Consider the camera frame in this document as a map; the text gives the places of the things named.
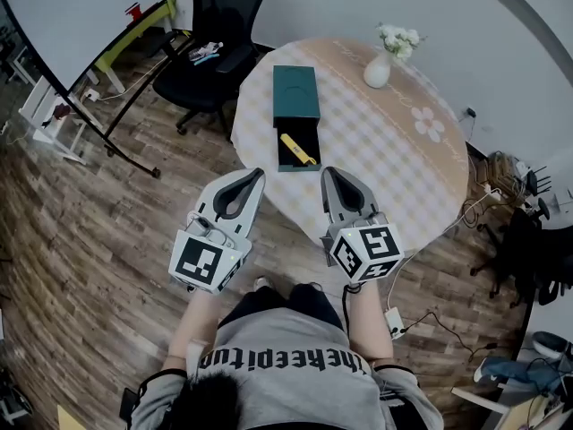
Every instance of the teal box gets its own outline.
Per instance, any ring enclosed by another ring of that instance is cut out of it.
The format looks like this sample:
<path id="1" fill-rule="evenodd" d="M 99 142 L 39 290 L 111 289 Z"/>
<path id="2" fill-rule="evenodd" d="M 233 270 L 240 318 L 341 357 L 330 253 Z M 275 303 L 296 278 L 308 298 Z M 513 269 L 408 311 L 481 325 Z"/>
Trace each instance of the teal box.
<path id="1" fill-rule="evenodd" d="M 273 126 L 317 126 L 321 119 L 314 67 L 275 65 Z"/>

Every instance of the round table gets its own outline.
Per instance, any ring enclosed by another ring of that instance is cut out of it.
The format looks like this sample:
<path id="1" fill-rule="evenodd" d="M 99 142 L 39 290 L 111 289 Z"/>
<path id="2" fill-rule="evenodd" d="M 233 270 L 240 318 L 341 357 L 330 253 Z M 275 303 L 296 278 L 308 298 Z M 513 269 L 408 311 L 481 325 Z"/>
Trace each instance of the round table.
<path id="1" fill-rule="evenodd" d="M 272 126 L 274 65 L 314 67 L 321 108 L 322 167 L 342 168 L 369 186 L 407 251 L 422 248 L 456 219 L 466 198 L 466 142 L 436 87 L 394 60 L 379 90 L 363 81 L 373 47 L 351 39 L 306 39 L 262 58 L 241 86 L 232 142 L 248 168 L 262 168 L 265 194 L 317 245 L 329 225 L 321 172 L 278 172 Z"/>

